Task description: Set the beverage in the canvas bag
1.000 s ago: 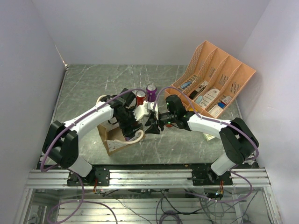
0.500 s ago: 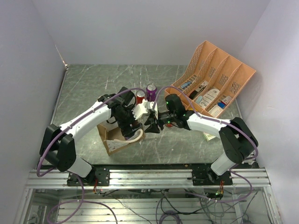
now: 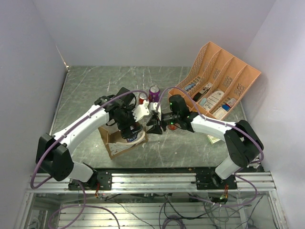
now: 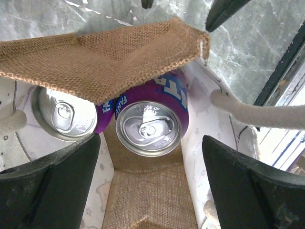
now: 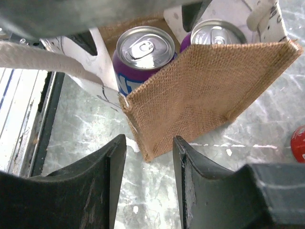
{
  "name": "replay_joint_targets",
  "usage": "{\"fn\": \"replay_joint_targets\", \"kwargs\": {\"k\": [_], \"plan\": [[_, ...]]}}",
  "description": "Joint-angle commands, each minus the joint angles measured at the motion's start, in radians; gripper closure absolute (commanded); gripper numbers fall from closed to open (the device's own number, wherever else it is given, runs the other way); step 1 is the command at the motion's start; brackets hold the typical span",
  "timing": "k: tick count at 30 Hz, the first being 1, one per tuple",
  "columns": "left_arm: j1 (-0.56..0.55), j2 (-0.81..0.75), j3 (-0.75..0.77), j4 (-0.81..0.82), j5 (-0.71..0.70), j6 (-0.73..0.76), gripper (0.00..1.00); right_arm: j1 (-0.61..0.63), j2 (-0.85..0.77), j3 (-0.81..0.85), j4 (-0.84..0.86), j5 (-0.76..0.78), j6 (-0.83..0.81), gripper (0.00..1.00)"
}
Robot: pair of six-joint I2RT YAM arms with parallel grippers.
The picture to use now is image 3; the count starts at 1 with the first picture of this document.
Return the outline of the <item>red cola can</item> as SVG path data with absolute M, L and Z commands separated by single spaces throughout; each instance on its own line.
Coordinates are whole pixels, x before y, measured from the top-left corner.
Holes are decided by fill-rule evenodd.
M 139 94 L 139 104 L 143 104 L 144 101 L 148 101 L 148 96 L 146 93 Z
M 177 129 L 177 127 L 175 125 L 168 125 L 168 128 L 170 130 L 176 130 Z

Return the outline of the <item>red cola can back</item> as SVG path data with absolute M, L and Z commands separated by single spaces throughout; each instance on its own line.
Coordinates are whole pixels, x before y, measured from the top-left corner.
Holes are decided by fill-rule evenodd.
M 139 104 L 143 104 L 144 101 L 148 101 L 148 96 L 146 93 L 139 94 Z

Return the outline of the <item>purple Fanta can front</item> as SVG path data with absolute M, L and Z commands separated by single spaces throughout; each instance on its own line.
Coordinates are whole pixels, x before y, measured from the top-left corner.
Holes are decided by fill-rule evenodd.
M 127 143 L 137 142 L 141 138 L 140 134 L 134 135 L 131 138 L 127 138 Z

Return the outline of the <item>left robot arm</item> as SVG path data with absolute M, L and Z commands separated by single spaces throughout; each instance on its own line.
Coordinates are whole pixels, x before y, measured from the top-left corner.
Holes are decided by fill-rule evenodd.
M 123 87 L 116 95 L 99 97 L 85 114 L 68 127 L 53 135 L 43 134 L 38 142 L 31 188 L 41 186 L 34 185 L 39 169 L 56 181 L 69 178 L 78 180 L 85 189 L 96 188 L 99 185 L 98 172 L 85 163 L 74 162 L 71 154 L 93 131 L 110 121 L 114 121 L 125 140 L 143 132 L 143 127 L 138 122 L 149 115 L 149 101 L 133 104 L 136 100 L 134 93 Z

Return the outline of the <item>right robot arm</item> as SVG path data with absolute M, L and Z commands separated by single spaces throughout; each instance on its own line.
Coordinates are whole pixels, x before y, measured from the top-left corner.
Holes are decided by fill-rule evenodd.
M 158 103 L 151 103 L 152 116 L 147 123 L 149 134 L 161 135 L 168 125 L 178 124 L 182 130 L 214 136 L 226 143 L 229 156 L 209 175 L 207 185 L 222 188 L 234 172 L 247 167 L 263 152 L 264 146 L 246 120 L 223 122 L 190 111 L 184 98 L 173 95 L 169 99 L 170 112 L 162 113 Z

